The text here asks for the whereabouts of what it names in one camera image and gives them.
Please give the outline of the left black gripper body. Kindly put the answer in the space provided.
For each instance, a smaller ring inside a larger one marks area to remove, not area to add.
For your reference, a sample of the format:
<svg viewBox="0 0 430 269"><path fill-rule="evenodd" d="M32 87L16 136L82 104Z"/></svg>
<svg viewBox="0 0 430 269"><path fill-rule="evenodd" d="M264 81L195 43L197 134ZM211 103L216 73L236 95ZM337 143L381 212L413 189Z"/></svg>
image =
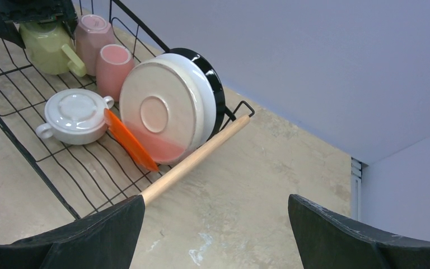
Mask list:
<svg viewBox="0 0 430 269"><path fill-rule="evenodd" d="M78 16L71 0L61 1L0 1L0 38L25 49L16 24L59 22L74 39Z"/></svg>

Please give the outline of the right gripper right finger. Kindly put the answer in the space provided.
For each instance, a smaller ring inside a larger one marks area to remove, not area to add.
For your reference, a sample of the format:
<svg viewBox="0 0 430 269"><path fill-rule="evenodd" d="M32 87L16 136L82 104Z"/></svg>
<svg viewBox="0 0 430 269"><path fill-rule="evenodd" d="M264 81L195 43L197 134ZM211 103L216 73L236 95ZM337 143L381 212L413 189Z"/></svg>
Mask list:
<svg viewBox="0 0 430 269"><path fill-rule="evenodd" d="M430 242L389 233L298 194L288 215L304 268L430 268Z"/></svg>

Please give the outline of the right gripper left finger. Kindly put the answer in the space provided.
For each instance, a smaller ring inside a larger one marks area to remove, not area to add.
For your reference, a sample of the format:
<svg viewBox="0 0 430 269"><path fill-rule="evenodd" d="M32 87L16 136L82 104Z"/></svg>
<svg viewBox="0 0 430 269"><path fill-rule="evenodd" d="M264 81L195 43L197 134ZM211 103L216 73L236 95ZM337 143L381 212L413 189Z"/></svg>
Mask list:
<svg viewBox="0 0 430 269"><path fill-rule="evenodd" d="M131 196L47 232L0 244L0 268L129 268L145 202Z"/></svg>

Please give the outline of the green mug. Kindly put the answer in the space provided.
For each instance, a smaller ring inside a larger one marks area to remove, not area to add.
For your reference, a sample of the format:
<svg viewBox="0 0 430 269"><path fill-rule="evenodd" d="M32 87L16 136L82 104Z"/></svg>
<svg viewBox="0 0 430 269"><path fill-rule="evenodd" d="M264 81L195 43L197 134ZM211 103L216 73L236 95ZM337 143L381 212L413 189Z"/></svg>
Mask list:
<svg viewBox="0 0 430 269"><path fill-rule="evenodd" d="M30 62L40 72L49 75L73 72L79 77L87 74L86 65L77 55L73 40L61 22L22 23L19 33Z"/></svg>

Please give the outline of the light pink mug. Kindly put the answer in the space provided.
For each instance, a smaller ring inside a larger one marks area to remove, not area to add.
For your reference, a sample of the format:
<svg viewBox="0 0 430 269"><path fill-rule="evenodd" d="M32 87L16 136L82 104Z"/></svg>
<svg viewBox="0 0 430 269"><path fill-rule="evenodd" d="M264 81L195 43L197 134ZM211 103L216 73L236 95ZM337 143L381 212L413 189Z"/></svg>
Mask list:
<svg viewBox="0 0 430 269"><path fill-rule="evenodd" d="M100 49L115 43L112 24L94 14L83 15L75 30L76 53L86 66L87 74L96 76Z"/></svg>

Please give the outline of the orange plate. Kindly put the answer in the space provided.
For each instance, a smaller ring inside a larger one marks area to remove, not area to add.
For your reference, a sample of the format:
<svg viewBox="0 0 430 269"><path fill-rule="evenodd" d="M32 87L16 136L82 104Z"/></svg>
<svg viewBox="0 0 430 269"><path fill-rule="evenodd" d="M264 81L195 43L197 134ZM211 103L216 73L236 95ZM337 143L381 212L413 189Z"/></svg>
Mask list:
<svg viewBox="0 0 430 269"><path fill-rule="evenodd" d="M132 160L149 171L159 171L159 167L146 149L134 137L121 120L108 108L104 109L104 121L110 133L122 145Z"/></svg>

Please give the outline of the white enamel mug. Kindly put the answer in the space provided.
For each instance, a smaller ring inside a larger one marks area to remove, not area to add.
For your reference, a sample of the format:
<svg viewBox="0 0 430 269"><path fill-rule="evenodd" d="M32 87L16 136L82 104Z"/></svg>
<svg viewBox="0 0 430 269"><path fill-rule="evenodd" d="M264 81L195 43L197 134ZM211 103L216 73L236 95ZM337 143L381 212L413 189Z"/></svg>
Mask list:
<svg viewBox="0 0 430 269"><path fill-rule="evenodd" d="M54 137L69 145L93 143L106 133L104 110L114 103L111 96L102 97L90 90L62 90L46 102L46 122L35 133L41 139Z"/></svg>

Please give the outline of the pink rimmed large plate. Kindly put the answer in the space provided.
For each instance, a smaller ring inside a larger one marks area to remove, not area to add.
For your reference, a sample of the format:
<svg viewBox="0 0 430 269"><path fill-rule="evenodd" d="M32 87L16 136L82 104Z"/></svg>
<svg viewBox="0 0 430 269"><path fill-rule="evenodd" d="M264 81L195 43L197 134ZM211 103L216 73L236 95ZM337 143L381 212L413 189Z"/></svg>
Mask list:
<svg viewBox="0 0 430 269"><path fill-rule="evenodd" d="M203 134L204 106L196 85L168 60L133 68L121 88L119 109L123 124L159 164L185 158Z"/></svg>

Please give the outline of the red rimmed plate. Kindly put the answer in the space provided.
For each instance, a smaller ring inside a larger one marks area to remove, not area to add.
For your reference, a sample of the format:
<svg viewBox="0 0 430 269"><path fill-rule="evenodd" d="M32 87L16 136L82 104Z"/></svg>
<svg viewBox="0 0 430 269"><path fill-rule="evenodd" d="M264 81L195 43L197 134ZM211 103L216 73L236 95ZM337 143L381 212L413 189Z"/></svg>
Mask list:
<svg viewBox="0 0 430 269"><path fill-rule="evenodd" d="M215 69L201 54L188 48L171 48L169 49L169 53L179 54L189 59L199 67L199 69L208 79L216 103L216 121L214 123L212 133L208 137L208 140L210 140L220 131L223 119L225 117L226 101L222 82Z"/></svg>

